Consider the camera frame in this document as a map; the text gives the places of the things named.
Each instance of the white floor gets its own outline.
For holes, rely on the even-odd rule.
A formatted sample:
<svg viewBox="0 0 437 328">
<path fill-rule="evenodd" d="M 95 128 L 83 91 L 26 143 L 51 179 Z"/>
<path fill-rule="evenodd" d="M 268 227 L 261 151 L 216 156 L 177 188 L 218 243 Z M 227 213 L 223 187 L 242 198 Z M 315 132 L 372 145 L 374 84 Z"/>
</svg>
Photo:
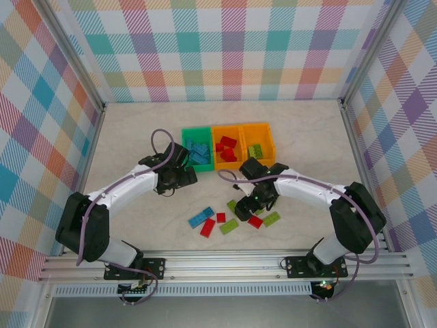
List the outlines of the white floor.
<svg viewBox="0 0 437 328">
<path fill-rule="evenodd" d="M 162 102 L 109 105 L 85 191 L 110 184 L 152 155 L 150 135 L 155 128 L 167 129 L 181 142 L 182 128 L 245 122 L 270 123 L 277 162 L 326 182 L 359 181 L 334 100 Z M 168 144 L 164 134 L 156 141 L 158 151 Z M 208 206 L 234 218 L 226 203 L 239 200 L 242 193 L 216 172 L 200 173 L 198 179 L 170 198 L 155 192 L 140 196 L 111 221 L 111 236 L 140 249 L 308 249 L 333 231 L 328 212 L 280 198 L 274 209 L 282 219 L 269 228 L 256 230 L 238 221 L 240 226 L 223 236 L 216 224 L 206 239 L 199 234 L 201 226 L 193 230 L 187 221 Z"/>
</svg>

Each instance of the green bin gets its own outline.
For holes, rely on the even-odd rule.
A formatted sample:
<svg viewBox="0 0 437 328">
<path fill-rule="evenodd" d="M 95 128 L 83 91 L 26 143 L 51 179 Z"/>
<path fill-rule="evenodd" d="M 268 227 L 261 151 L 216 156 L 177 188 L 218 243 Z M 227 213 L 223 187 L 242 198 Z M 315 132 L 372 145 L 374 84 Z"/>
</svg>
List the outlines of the green bin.
<svg viewBox="0 0 437 328">
<path fill-rule="evenodd" d="M 212 147 L 211 128 L 183 128 L 182 145 L 186 147 L 186 140 L 191 138 L 194 144 L 207 144 L 210 148 L 210 158 L 208 164 L 196 164 L 190 161 L 186 166 L 193 166 L 196 172 L 214 171 L 214 148 Z"/>
</svg>

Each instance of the green lego brick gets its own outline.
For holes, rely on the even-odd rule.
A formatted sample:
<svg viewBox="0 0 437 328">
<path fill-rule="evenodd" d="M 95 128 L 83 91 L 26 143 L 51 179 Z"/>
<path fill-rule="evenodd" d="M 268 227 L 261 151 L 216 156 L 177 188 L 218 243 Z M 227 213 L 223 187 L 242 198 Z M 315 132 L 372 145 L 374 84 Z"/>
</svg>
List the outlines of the green lego brick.
<svg viewBox="0 0 437 328">
<path fill-rule="evenodd" d="M 235 200 L 230 201 L 226 205 L 229 207 L 232 213 L 235 213 L 235 207 L 237 207 L 237 202 Z"/>
<path fill-rule="evenodd" d="M 255 151 L 255 158 L 262 159 L 262 148 L 261 145 L 253 145 L 253 149 Z"/>
<path fill-rule="evenodd" d="M 229 234 L 233 229 L 235 229 L 237 227 L 238 227 L 237 220 L 232 219 L 231 221 L 223 224 L 220 227 L 220 231 L 221 231 L 222 234 Z"/>
<path fill-rule="evenodd" d="M 264 225 L 266 227 L 270 227 L 274 222 L 278 221 L 280 218 L 281 217 L 279 216 L 278 212 L 273 212 L 267 217 L 264 217 L 262 221 L 264 222 Z"/>
<path fill-rule="evenodd" d="M 253 146 L 249 146 L 249 157 L 255 157 L 257 158 L 257 155 L 255 153 L 255 149 Z"/>
</svg>

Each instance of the plastic bin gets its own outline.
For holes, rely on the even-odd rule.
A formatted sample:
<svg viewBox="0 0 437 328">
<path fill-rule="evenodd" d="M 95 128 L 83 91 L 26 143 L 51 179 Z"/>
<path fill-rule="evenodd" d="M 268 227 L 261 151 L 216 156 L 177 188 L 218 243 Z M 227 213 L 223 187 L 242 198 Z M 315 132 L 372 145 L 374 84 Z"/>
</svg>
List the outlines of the plastic bin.
<svg viewBox="0 0 437 328">
<path fill-rule="evenodd" d="M 221 137 L 226 137 L 237 140 L 237 145 L 234 148 L 234 154 L 237 157 L 236 162 L 227 162 L 220 157 L 220 153 L 216 153 L 216 144 L 220 142 Z M 240 166 L 247 159 L 246 147 L 242 139 L 241 126 L 213 126 L 212 127 L 212 141 L 214 147 L 214 166 L 215 169 L 239 169 Z"/>
<path fill-rule="evenodd" d="M 186 140 L 191 138 L 193 143 L 207 144 L 210 149 L 208 164 L 196 164 L 188 162 L 187 166 L 193 166 L 196 172 L 214 171 L 214 149 L 212 147 L 211 128 L 183 128 L 182 145 L 186 147 Z"/>
<path fill-rule="evenodd" d="M 243 124 L 241 127 L 245 147 L 249 149 L 249 146 L 259 144 L 262 148 L 263 159 L 258 161 L 268 167 L 275 164 L 276 147 L 274 146 L 269 123 Z"/>
</svg>

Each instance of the yellow bin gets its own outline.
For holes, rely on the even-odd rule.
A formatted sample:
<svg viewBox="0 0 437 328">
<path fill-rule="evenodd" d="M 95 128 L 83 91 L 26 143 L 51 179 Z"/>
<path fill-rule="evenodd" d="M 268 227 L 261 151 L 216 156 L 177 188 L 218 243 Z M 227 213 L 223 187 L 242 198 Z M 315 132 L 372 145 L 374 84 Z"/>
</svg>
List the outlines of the yellow bin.
<svg viewBox="0 0 437 328">
<path fill-rule="evenodd" d="M 243 132 L 243 144 L 246 148 L 246 159 L 248 158 L 247 149 L 249 149 L 249 146 L 258 144 L 261 146 L 263 154 L 263 159 L 259 159 L 258 161 L 267 167 L 275 164 L 276 147 L 274 146 L 269 123 L 243 124 L 241 128 Z"/>
<path fill-rule="evenodd" d="M 215 169 L 239 169 L 244 161 L 247 160 L 247 148 L 244 144 L 242 134 L 242 127 L 238 125 L 212 127 L 212 146 L 214 148 Z M 234 154 L 237 157 L 236 162 L 227 162 L 220 157 L 221 152 L 216 152 L 216 144 L 220 142 L 222 136 L 237 140 L 237 145 L 234 148 Z"/>
</svg>

